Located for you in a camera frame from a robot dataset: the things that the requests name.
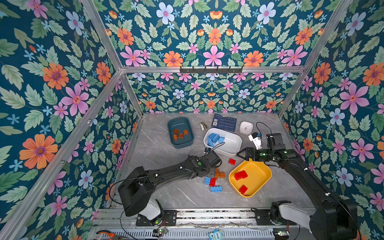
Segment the red lego brick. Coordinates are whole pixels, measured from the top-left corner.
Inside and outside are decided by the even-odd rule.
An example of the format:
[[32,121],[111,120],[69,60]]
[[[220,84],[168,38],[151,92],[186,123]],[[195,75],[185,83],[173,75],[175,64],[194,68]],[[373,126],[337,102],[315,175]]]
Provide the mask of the red lego brick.
[[246,171],[241,171],[239,172],[239,176],[240,176],[240,179],[245,179],[248,177],[248,174],[246,173]]
[[242,195],[245,195],[245,193],[247,192],[248,188],[245,186],[245,185],[242,185],[241,188],[239,189],[239,192],[242,194]]
[[235,177],[236,181],[239,181],[239,180],[241,180],[243,178],[243,173],[242,172],[238,172],[238,173],[236,173],[234,175],[234,177]]
[[216,185],[216,181],[217,181],[217,180],[216,180],[215,178],[211,178],[211,179],[210,179],[209,186],[210,186],[210,187],[214,187],[214,186]]
[[235,166],[236,165],[236,160],[229,159],[229,164],[232,165],[232,166]]

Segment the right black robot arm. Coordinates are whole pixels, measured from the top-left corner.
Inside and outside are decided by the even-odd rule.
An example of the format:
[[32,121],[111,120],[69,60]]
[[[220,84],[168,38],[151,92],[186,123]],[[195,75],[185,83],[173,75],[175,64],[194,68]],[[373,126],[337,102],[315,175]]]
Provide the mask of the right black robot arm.
[[361,237],[357,223],[357,206],[331,191],[305,164],[294,149],[286,149],[281,134],[268,134],[267,147],[261,136],[252,133],[254,147],[246,147],[237,156],[246,163],[275,162],[291,175],[304,190],[314,210],[306,210],[289,201],[277,201],[268,211],[272,223],[293,222],[309,230],[317,240],[353,240]]

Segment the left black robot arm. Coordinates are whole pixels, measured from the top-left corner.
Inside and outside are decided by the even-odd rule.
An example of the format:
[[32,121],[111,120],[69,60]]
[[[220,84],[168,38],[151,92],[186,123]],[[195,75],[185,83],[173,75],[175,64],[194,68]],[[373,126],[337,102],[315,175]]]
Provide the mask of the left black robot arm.
[[141,215],[155,225],[165,214],[160,202],[151,200],[156,190],[173,182],[206,177],[221,164],[221,158],[210,151],[201,157],[189,155],[181,163],[162,169],[135,168],[118,187],[125,216]]

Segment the yellow square tray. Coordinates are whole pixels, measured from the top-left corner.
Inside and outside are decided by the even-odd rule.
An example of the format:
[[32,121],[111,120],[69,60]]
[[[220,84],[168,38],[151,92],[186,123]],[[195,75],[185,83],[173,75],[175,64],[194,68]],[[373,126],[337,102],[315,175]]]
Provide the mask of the yellow square tray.
[[[248,177],[236,181],[234,175],[241,171],[246,171]],[[272,171],[267,165],[263,162],[253,161],[243,161],[229,174],[229,182],[231,186],[243,198],[253,197],[271,178]],[[248,188],[245,195],[242,195],[239,192],[242,185],[245,185]]]

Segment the white rectangular bin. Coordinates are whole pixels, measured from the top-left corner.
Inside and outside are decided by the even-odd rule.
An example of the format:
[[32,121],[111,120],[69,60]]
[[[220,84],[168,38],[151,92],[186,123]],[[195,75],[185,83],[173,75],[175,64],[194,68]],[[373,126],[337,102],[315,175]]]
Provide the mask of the white rectangular bin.
[[237,152],[240,151],[241,145],[243,143],[241,137],[236,134],[223,131],[217,128],[211,128],[207,131],[203,141],[206,148],[211,148],[208,145],[208,139],[207,139],[208,135],[210,135],[211,133],[220,135],[220,137],[225,137],[224,143],[219,143],[219,142],[214,143],[215,146],[213,148],[217,154],[221,154],[221,155],[233,158],[236,156]]

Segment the white round timer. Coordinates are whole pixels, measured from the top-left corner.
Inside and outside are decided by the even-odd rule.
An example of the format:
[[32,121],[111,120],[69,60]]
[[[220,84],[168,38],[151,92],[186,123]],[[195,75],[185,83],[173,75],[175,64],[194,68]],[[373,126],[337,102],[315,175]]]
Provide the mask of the white round timer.
[[240,124],[240,133],[244,135],[250,135],[253,132],[254,125],[247,121],[242,121]]

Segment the dark blue printed card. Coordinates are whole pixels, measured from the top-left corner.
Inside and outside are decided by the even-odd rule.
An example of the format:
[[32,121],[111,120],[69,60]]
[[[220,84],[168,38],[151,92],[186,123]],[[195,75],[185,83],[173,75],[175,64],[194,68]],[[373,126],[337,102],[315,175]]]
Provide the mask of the dark blue printed card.
[[237,119],[215,114],[211,127],[217,128],[227,132],[235,132],[237,125]]

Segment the teal rectangular bin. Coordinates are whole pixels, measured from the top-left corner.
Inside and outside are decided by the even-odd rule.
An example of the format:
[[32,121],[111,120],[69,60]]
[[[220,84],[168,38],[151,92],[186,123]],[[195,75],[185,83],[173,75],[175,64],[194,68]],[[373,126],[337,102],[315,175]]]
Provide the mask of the teal rectangular bin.
[[[172,119],[168,121],[167,127],[169,130],[169,135],[170,135],[170,141],[171,144],[176,148],[176,149],[182,149],[189,147],[193,144],[194,142],[194,133],[190,124],[190,121],[186,117],[179,117]],[[179,135],[179,134],[174,134],[173,131],[174,129],[178,129],[180,132],[179,134],[183,134],[183,130],[188,130],[189,134],[184,135],[183,139],[179,139],[177,141],[174,140],[173,135]]]

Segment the small beige metal clip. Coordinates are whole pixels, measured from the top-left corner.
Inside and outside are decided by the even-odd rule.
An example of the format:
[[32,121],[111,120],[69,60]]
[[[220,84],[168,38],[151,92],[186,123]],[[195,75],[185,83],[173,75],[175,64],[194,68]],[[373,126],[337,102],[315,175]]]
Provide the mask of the small beige metal clip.
[[204,122],[201,122],[200,126],[201,126],[201,130],[202,131],[204,131],[204,130],[206,130],[208,128],[208,126]]

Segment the light blue toy figure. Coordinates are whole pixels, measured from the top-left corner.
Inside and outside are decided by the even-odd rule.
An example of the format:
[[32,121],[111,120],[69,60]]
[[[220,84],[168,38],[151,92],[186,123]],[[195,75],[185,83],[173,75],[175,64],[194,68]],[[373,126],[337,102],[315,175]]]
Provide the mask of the light blue toy figure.
[[223,240],[224,233],[222,230],[214,230],[213,232],[208,234],[209,240]]

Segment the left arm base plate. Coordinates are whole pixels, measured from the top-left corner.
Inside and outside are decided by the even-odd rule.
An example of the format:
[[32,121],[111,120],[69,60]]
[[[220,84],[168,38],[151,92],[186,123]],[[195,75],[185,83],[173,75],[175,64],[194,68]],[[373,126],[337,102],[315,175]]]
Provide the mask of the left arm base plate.
[[177,221],[177,210],[164,210],[162,214],[156,217],[153,220],[148,220],[145,216],[138,214],[136,226],[137,227],[160,227],[160,226],[170,226],[173,227],[176,225]]

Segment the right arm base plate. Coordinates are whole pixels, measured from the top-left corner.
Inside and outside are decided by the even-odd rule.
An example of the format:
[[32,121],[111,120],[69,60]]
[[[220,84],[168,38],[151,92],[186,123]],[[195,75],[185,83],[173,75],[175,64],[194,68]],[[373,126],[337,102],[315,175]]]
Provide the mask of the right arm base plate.
[[255,219],[258,226],[296,226],[297,224],[292,221],[287,221],[278,217],[270,209],[256,209],[251,208],[251,211],[255,214]]

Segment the black wall hook rail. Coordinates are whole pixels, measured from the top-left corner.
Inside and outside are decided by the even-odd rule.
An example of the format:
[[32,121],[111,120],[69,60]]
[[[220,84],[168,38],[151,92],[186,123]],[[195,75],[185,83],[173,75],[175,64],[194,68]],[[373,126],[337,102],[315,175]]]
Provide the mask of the black wall hook rail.
[[238,74],[243,72],[242,67],[180,67],[181,74]]

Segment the orange handled pliers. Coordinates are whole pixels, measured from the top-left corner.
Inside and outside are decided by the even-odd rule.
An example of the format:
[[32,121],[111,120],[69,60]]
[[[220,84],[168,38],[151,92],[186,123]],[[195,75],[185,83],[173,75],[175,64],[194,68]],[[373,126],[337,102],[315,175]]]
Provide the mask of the orange handled pliers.
[[102,235],[104,237],[108,237],[108,240],[114,240],[115,237],[117,236],[115,233],[112,233],[111,231],[108,231],[108,230],[98,231],[97,235]]

